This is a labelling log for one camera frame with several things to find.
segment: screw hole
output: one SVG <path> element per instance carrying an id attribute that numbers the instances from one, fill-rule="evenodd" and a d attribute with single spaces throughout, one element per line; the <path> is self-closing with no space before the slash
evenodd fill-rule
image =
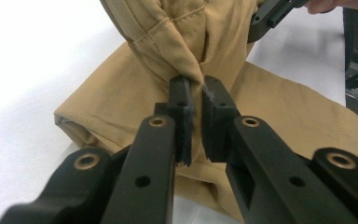
<path id="1" fill-rule="evenodd" d="M 327 157 L 327 160 L 330 161 L 330 163 L 332 163 L 333 165 L 335 165 L 339 168 L 343 168 L 343 169 L 347 169 L 347 170 L 352 170 L 352 169 L 356 168 L 356 162 L 346 155 L 331 152 L 331 153 L 327 154 L 326 157 Z"/>
<path id="2" fill-rule="evenodd" d="M 88 164 L 94 162 L 94 158 L 92 158 L 91 156 L 88 156 L 88 157 L 82 158 L 79 162 L 82 165 L 88 165 Z"/>
<path id="3" fill-rule="evenodd" d="M 140 176 L 135 179 L 135 185 L 138 188 L 144 188 L 150 185 L 150 178 L 146 175 Z"/>
<path id="4" fill-rule="evenodd" d="M 338 163 L 343 164 L 343 165 L 348 165 L 350 163 L 347 159 L 338 157 L 338 156 L 334 156 L 332 159 Z"/>
<path id="5" fill-rule="evenodd" d="M 292 176 L 289 178 L 289 181 L 292 185 L 294 185 L 296 187 L 301 187 L 301 188 L 305 187 L 305 182 L 300 177 Z"/>
<path id="6" fill-rule="evenodd" d="M 179 102 L 177 103 L 178 106 L 187 106 L 187 104 L 185 102 Z"/>
<path id="7" fill-rule="evenodd" d="M 153 127 L 162 127 L 166 124 L 166 122 L 167 121 L 165 119 L 154 118 L 149 121 L 149 124 Z"/>
<path id="8" fill-rule="evenodd" d="M 77 170 L 88 170 L 100 161 L 100 157 L 93 153 L 86 153 L 75 160 L 74 166 Z"/>
<path id="9" fill-rule="evenodd" d="M 252 128 L 260 125 L 260 123 L 256 119 L 243 119 L 242 124 Z"/>

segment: khaki fabric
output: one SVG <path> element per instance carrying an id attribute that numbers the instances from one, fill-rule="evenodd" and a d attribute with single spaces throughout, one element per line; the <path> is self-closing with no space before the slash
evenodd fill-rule
<path id="1" fill-rule="evenodd" d="M 241 220 L 225 164 L 206 160 L 200 141 L 203 77 L 221 79 L 243 115 L 265 120 L 295 152 L 320 147 L 358 156 L 358 118 L 319 93 L 245 61 L 256 1 L 140 0 L 103 3 L 127 39 L 55 111 L 77 145 L 117 152 L 130 145 L 168 82 L 189 77 L 196 105 L 193 163 L 176 170 L 175 193 Z"/>

